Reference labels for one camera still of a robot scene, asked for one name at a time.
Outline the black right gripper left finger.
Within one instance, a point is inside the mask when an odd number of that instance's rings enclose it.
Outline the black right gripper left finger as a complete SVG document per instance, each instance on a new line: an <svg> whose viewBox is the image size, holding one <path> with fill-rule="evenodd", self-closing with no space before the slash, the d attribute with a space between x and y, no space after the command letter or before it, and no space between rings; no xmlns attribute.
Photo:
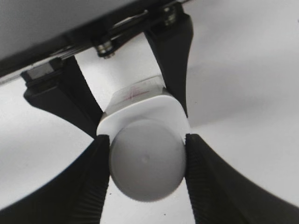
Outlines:
<svg viewBox="0 0 299 224"><path fill-rule="evenodd" d="M2 224L98 224L109 183L109 137L99 135L62 173L0 211Z"/></svg>

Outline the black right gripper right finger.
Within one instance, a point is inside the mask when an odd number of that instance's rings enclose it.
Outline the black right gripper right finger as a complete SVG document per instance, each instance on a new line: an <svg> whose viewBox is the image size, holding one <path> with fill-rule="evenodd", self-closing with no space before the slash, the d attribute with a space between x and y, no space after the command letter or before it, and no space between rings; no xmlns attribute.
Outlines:
<svg viewBox="0 0 299 224"><path fill-rule="evenodd" d="M197 134L185 136L188 195L197 224L297 224L297 206L259 187Z"/></svg>

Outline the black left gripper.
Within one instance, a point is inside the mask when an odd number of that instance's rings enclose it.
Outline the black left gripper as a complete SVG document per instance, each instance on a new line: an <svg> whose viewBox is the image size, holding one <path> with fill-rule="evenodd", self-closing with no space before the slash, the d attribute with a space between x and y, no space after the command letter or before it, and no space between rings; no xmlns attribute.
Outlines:
<svg viewBox="0 0 299 224"><path fill-rule="evenodd" d="M175 0L3 0L0 3L0 82L20 74L23 96L92 138L103 111L73 56L161 22ZM28 66L48 61L28 71Z"/></svg>

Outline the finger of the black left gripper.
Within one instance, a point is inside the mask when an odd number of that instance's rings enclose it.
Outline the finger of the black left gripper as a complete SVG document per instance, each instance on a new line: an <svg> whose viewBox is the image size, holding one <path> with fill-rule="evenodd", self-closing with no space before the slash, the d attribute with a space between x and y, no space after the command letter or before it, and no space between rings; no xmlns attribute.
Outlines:
<svg viewBox="0 0 299 224"><path fill-rule="evenodd" d="M152 26L144 34L160 68L167 91L179 101L187 115L186 74L193 39L191 17L181 13L173 24Z"/></svg>

